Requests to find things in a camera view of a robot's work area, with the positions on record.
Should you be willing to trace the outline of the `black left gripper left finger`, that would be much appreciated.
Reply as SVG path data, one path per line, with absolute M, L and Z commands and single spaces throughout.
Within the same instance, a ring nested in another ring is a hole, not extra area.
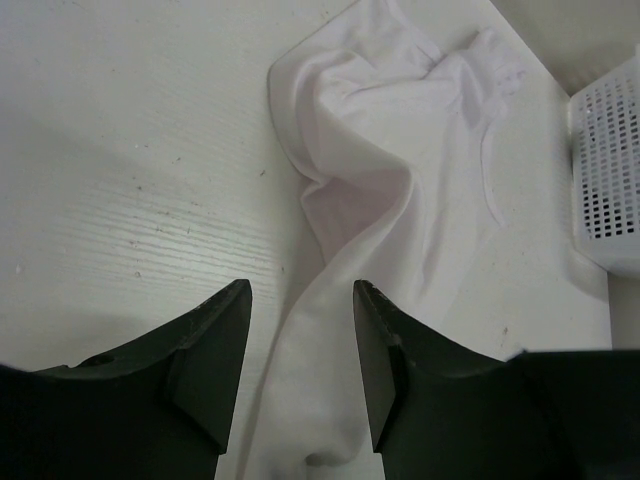
M 5 479 L 211 479 L 228 447 L 251 318 L 231 282 L 79 365 L 1 369 Z

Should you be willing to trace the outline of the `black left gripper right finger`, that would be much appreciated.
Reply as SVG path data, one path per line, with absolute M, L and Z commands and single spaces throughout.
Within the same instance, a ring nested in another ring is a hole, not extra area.
M 389 479 L 635 479 L 635 350 L 476 353 L 353 289 L 372 446 Z

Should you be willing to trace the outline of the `white tank top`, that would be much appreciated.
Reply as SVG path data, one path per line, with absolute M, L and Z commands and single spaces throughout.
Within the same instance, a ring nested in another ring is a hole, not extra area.
M 304 479 L 358 455 L 368 421 L 353 284 L 443 324 L 506 224 L 493 140 L 524 77 L 499 31 L 443 52 L 394 1 L 353 4 L 271 66 L 273 125 L 305 180 L 323 265 L 275 339 L 243 478 Z

